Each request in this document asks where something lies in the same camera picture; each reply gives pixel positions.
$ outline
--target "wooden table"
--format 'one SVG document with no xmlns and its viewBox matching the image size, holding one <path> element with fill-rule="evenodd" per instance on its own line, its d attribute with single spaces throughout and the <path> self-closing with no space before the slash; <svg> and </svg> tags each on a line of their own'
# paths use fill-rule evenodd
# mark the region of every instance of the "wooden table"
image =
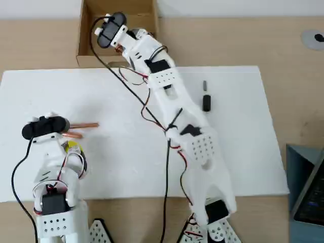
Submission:
<svg viewBox="0 0 324 243">
<path fill-rule="evenodd" d="M 77 25 L 78 20 L 0 21 L 0 70 L 77 68 Z M 161 19 L 160 27 L 179 66 L 260 67 L 283 159 L 286 143 L 323 145 L 324 52 L 306 49 L 300 34 L 323 30 L 324 17 L 175 18 Z M 163 199 L 88 203 L 89 221 L 104 218 L 115 242 L 159 241 Z M 238 197 L 231 224 L 243 242 L 288 242 L 287 203 L 286 196 Z M 184 199 L 168 200 L 165 242 L 176 242 L 188 214 Z M 16 203 L 0 204 L 0 215 L 3 242 L 33 242 L 32 226 Z"/>
</svg>

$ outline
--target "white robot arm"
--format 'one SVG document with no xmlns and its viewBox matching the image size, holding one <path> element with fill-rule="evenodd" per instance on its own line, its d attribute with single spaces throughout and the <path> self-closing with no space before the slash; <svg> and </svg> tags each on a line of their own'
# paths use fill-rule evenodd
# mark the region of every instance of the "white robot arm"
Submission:
<svg viewBox="0 0 324 243">
<path fill-rule="evenodd" d="M 79 179 L 86 175 L 88 165 L 82 148 L 62 137 L 70 128 L 63 117 L 42 116 L 22 130 L 25 139 L 32 139 L 45 152 L 33 189 L 40 243 L 90 242 L 88 206 L 78 198 Z"/>
<path fill-rule="evenodd" d="M 204 226 L 229 217 L 236 202 L 217 132 L 191 100 L 173 59 L 146 30 L 128 30 L 123 13 L 106 17 L 95 31 L 98 45 L 122 50 L 132 68 L 148 76 L 147 85 L 163 112 L 166 137 L 179 144 L 186 157 L 184 189 L 197 223 Z"/>
</svg>

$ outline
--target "box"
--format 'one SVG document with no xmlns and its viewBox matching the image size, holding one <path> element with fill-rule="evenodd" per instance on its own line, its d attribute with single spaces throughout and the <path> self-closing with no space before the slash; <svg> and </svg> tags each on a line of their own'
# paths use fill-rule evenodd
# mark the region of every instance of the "box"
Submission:
<svg viewBox="0 0 324 243">
<path fill-rule="evenodd" d="M 89 32 L 96 18 L 115 12 L 123 12 L 126 15 L 127 27 L 129 29 L 144 28 L 151 32 L 154 37 L 157 37 L 158 16 L 156 0 L 83 0 L 76 54 L 79 67 L 103 67 L 90 50 Z M 117 53 L 114 48 L 100 48 L 97 45 L 97 38 L 94 34 L 92 35 L 92 43 L 100 58 L 104 62 L 109 63 L 109 65 L 119 66 L 127 63 L 121 53 Z"/>
</svg>

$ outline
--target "white foam board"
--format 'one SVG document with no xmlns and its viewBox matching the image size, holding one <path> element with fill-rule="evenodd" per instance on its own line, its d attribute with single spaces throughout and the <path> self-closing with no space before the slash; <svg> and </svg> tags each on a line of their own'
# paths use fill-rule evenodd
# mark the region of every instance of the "white foam board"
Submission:
<svg viewBox="0 0 324 243">
<path fill-rule="evenodd" d="M 197 104 L 208 81 L 212 111 L 224 159 L 237 196 L 288 193 L 278 142 L 258 67 L 181 67 Z M 134 82 L 136 76 L 125 72 Z M 145 86 L 132 86 L 145 98 Z M 154 97 L 149 107 L 161 118 Z M 23 126 L 32 116 L 54 111 L 72 123 L 99 122 L 83 130 L 89 173 L 81 180 L 81 198 L 157 197 L 165 192 L 167 142 L 163 132 L 140 115 L 141 104 L 106 69 L 6 71 L 0 85 L 0 201 L 14 200 L 10 177 L 24 157 Z M 33 180 L 46 151 L 32 146 L 17 171 L 16 190 L 32 200 Z M 183 196 L 179 177 L 184 163 L 171 152 L 169 196 Z"/>
</svg>

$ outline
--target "copper rod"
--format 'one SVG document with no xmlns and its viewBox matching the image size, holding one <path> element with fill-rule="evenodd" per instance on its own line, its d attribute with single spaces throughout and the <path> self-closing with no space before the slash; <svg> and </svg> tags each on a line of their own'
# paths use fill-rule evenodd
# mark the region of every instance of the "copper rod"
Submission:
<svg viewBox="0 0 324 243">
<path fill-rule="evenodd" d="M 68 138 L 83 138 L 83 135 L 81 133 L 66 132 L 62 133 L 62 135 Z"/>
<path fill-rule="evenodd" d="M 75 128 L 97 128 L 99 127 L 99 123 L 75 123 L 70 125 L 70 129 Z"/>
</svg>

